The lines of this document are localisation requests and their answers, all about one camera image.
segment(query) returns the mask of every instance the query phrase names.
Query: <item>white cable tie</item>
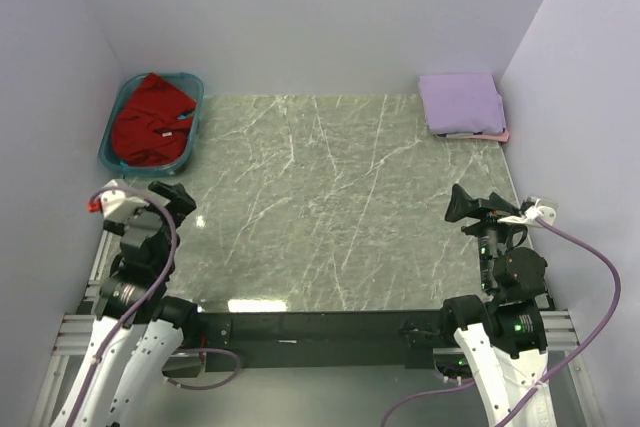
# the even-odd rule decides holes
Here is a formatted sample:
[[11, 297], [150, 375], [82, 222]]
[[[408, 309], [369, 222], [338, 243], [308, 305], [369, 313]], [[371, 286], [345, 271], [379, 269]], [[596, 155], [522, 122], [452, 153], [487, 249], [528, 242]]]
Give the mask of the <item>white cable tie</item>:
[[546, 388], [546, 387], [548, 387], [548, 384], [547, 384], [546, 382], [540, 382], [540, 379], [536, 380], [536, 381], [533, 383], [533, 388], [534, 388], [534, 389], [536, 389], [536, 390], [538, 390], [538, 391], [539, 391], [540, 389], [544, 389], [544, 388]]
[[542, 211], [538, 207], [529, 207], [524, 216], [527, 220], [536, 220], [538, 217], [542, 216]]

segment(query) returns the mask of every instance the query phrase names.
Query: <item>red cable connector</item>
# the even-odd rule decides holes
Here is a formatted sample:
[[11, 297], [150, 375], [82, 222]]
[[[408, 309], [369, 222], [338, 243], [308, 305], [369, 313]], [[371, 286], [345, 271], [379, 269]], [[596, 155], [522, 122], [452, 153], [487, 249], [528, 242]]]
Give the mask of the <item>red cable connector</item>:
[[87, 210], [90, 213], [94, 213], [94, 212], [102, 212], [102, 203], [100, 202], [100, 199], [95, 199], [93, 201], [88, 201], [87, 202]]

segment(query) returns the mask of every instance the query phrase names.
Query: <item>black metal bar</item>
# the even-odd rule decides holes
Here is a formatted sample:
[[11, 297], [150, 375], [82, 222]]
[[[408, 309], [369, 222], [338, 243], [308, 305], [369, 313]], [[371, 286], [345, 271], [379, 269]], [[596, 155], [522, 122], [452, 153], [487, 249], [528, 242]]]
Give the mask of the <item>black metal bar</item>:
[[[246, 368], [404, 365], [433, 368], [439, 310], [201, 314], [207, 345], [239, 354]], [[208, 371], [230, 359], [208, 356]]]

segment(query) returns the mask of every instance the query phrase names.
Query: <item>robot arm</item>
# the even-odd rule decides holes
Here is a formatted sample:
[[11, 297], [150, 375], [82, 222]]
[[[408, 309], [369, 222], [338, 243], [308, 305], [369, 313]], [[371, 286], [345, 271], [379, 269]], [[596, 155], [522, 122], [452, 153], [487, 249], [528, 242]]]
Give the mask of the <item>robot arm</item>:
[[[120, 183], [111, 181], [106, 187]], [[153, 182], [149, 189], [168, 201], [165, 209], [178, 226], [195, 210], [195, 202], [180, 184]], [[145, 387], [160, 374], [185, 337], [192, 340], [200, 332], [195, 304], [164, 297], [168, 275], [154, 286], [139, 309], [123, 320], [125, 312], [160, 281], [169, 262], [166, 220], [141, 198], [117, 189], [106, 190], [89, 210], [102, 212], [105, 230], [122, 237], [120, 254], [100, 287], [88, 351], [53, 427], [124, 427], [131, 408], [139, 405], [136, 396], [147, 391]], [[98, 349], [116, 328], [102, 358], [97, 359]], [[83, 393], [85, 379], [94, 369]], [[84, 400], [72, 421], [70, 416], [80, 397]]]
[[[548, 354], [536, 349], [509, 354], [491, 346], [482, 324], [458, 328], [454, 334], [471, 367], [480, 392], [489, 425], [494, 426], [536, 384], [547, 370]], [[555, 427], [556, 419], [548, 384], [539, 384], [538, 392], [508, 427]]]
[[[116, 322], [116, 319], [109, 317], [103, 317], [93, 322], [89, 349], [84, 356], [67, 400], [52, 427], [65, 427], [67, 425], [69, 414], [78, 398], [89, 367], [97, 362], [94, 355], [98, 350], [98, 346], [106, 338]], [[74, 427], [104, 427], [108, 425], [105, 423], [105, 419], [111, 407], [113, 395], [118, 388], [127, 362], [131, 359], [131, 352], [135, 349], [136, 343], [145, 330], [146, 325], [133, 325], [128, 329], [121, 328], [109, 343], [102, 361], [97, 363], [96, 373], [89, 386], [89, 392], [80, 407], [80, 412], [73, 423]]]
[[514, 247], [512, 237], [541, 217], [555, 221], [555, 204], [527, 199], [520, 208], [497, 194], [472, 199], [454, 185], [445, 220], [465, 217], [478, 222], [462, 231], [478, 239], [482, 287], [493, 296], [483, 304], [475, 296], [448, 299], [443, 307], [443, 331], [453, 332], [471, 368], [489, 425], [504, 419], [534, 386], [538, 391], [509, 427], [555, 427], [549, 386], [539, 383], [547, 371], [547, 341], [539, 309], [534, 301], [546, 290], [546, 261], [533, 250]]

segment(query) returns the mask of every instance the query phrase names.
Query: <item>folded purple towel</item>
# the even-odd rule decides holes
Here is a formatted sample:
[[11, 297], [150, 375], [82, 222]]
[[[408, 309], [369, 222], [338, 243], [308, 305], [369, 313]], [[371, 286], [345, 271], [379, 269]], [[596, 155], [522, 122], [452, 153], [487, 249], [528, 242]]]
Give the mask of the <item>folded purple towel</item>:
[[501, 134], [506, 129], [502, 97], [491, 74], [423, 75], [418, 86], [434, 134]]

